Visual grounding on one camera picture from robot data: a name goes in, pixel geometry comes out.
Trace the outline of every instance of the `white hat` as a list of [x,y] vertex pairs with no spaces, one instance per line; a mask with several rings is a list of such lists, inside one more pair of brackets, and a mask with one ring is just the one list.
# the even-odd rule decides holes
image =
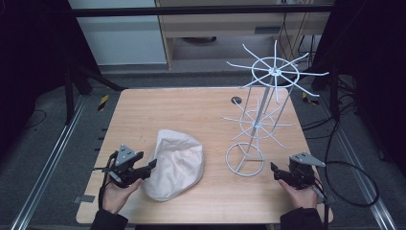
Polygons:
[[202,145],[188,134],[160,130],[154,153],[149,161],[158,159],[150,178],[142,189],[151,198],[167,201],[196,184],[203,174]]

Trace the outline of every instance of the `gray floor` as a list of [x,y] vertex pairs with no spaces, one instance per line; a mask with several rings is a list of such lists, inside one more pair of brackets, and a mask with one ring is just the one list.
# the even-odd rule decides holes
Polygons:
[[[251,65],[255,61],[243,50],[242,43],[259,57],[273,54],[273,39],[266,36],[218,37],[217,41],[212,43],[178,39],[170,71],[150,69],[136,75],[110,74],[106,77],[131,88],[240,86],[251,79],[249,71],[231,67],[226,61],[241,65]],[[305,65],[306,63],[303,63],[299,67],[305,69]],[[311,81],[311,78],[306,78],[300,84],[311,90]],[[84,99],[84,107],[48,186],[37,203],[29,224],[33,229],[88,227],[76,222],[79,205],[72,200],[84,193],[98,149],[102,145],[102,137],[120,97],[119,92],[114,92],[95,81],[92,81],[92,85],[94,90],[91,96],[79,99],[79,95],[76,94],[76,102]],[[321,98],[313,100],[319,101],[321,103],[319,105],[303,102],[302,91],[298,89],[292,94],[291,99],[302,126],[324,120],[329,116],[326,109],[328,89],[317,93],[321,94]],[[100,99],[105,94],[109,95],[109,100],[105,109],[98,111]],[[64,128],[64,100],[63,88],[42,95],[36,102],[37,111],[27,123],[28,128],[11,148],[12,158],[8,162],[1,163],[0,229],[9,229],[53,151]],[[341,106],[351,102],[351,97],[343,98]],[[328,136],[332,126],[333,122],[328,122],[304,132],[311,153],[321,160],[324,160],[326,155],[328,138],[313,138]],[[381,199],[379,209],[376,209],[376,206],[356,207],[338,198],[331,204],[334,220],[330,224],[330,229],[406,229],[404,218],[406,204],[403,201],[406,194],[405,177],[394,163],[379,159],[378,149],[372,137],[362,119],[356,114],[356,106],[342,113],[339,127],[340,130],[332,139],[328,160],[348,161],[348,152],[352,152],[365,171],[376,181]],[[327,168],[331,185],[341,195],[356,203],[366,202],[363,186],[358,185],[353,170],[332,165]],[[332,195],[323,170],[319,170],[319,173],[327,193]],[[374,214],[376,210],[382,211],[382,207],[383,211],[388,212],[395,227],[382,226],[379,216]]]

